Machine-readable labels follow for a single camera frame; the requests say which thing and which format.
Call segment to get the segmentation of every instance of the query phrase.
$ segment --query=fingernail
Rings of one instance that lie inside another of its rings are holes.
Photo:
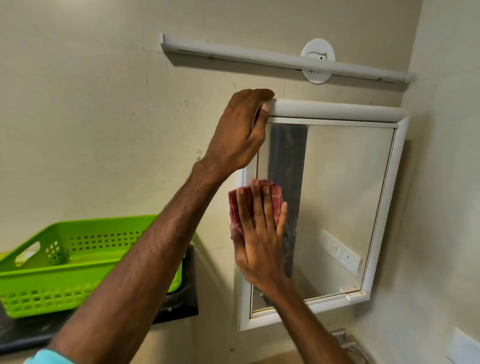
[[[266,112],[270,112],[270,105],[268,104],[262,104],[262,110],[266,111]]]

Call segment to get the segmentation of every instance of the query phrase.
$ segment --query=red checkered cloth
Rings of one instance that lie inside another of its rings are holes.
[[[270,186],[270,193],[272,195],[273,216],[276,227],[278,225],[278,221],[280,220],[280,209],[283,203],[282,188],[275,183],[267,180],[259,180],[258,184],[260,186],[260,192],[262,192],[263,186]],[[253,217],[252,189],[250,186],[244,187],[244,195],[245,202],[247,203],[248,207],[248,212],[250,212],[250,216],[252,217],[253,223],[255,224],[255,219]],[[237,202],[237,190],[233,190],[228,193],[228,202],[230,203],[230,221],[243,235],[243,229],[239,216],[239,205]]]

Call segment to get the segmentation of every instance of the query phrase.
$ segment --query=mirror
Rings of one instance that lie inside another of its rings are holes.
[[[284,270],[305,300],[361,287],[394,137],[384,126],[267,125],[257,178],[288,202]],[[270,307],[254,288],[252,311]]]

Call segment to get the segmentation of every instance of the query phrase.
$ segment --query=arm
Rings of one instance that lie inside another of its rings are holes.
[[[235,261],[240,271],[273,303],[305,363],[351,364],[336,339],[317,320],[283,272],[282,237],[287,220],[287,203],[282,205],[280,221],[275,230],[270,187],[263,187],[262,194],[258,181],[254,181],[254,226],[243,189],[237,190],[244,236],[233,226],[230,230]]]
[[[242,90],[226,107],[203,160],[48,348],[76,363],[129,363],[144,340],[195,229],[221,183],[265,138],[270,90]]]

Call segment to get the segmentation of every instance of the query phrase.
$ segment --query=green plastic basket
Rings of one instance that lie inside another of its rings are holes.
[[[63,221],[43,229],[0,260],[5,312],[20,318],[80,306],[155,217]],[[180,286],[181,268],[168,292]]]

